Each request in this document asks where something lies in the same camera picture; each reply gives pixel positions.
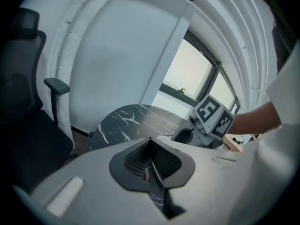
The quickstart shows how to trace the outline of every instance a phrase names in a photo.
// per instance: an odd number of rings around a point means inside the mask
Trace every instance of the chair backrest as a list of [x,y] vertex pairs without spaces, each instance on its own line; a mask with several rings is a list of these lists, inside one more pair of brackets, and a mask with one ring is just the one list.
[[36,73],[46,35],[37,30],[38,13],[20,9],[13,20],[12,39],[0,53],[0,125],[14,124],[43,106]]

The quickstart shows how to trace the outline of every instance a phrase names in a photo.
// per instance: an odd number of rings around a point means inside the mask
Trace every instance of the black window frame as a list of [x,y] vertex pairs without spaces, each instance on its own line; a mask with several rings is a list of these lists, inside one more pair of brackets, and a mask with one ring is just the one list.
[[222,63],[217,60],[217,58],[208,49],[208,47],[191,31],[187,30],[183,39],[185,39],[187,42],[189,42],[195,49],[197,49],[211,63],[212,69],[210,70],[210,73],[207,76],[207,78],[204,82],[204,85],[201,88],[196,100],[185,95],[182,91],[176,90],[164,83],[162,83],[159,90],[163,93],[166,93],[166,94],[186,103],[186,104],[189,104],[192,107],[195,107],[207,94],[210,93],[213,85],[215,84],[218,74],[221,73],[234,96],[234,101],[233,101],[232,106],[230,107],[230,111],[232,111],[234,106],[237,105],[238,108],[236,109],[236,111],[234,111],[234,114],[236,114],[240,108],[240,104],[239,104],[238,98],[236,97],[234,89],[232,87],[232,84],[231,84],[230,80],[228,79],[228,76],[226,75],[225,71],[222,68]]

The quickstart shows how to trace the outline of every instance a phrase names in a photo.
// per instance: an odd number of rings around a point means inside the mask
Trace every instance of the window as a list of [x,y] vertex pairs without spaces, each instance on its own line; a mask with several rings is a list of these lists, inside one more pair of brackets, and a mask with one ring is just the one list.
[[222,64],[187,31],[152,105],[187,119],[207,94],[238,112],[240,105]]

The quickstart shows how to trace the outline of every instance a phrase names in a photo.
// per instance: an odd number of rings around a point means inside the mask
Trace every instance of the chair armrest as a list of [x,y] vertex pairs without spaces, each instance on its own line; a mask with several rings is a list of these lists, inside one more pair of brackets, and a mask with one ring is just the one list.
[[57,78],[46,78],[44,79],[44,83],[55,95],[61,96],[70,92],[70,87]]

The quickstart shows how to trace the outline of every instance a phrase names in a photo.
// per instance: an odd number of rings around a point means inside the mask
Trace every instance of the round table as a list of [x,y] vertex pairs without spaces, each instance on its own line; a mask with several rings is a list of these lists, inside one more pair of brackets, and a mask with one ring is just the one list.
[[90,140],[97,150],[143,137],[170,137],[185,120],[165,109],[142,104],[121,107],[104,118]]

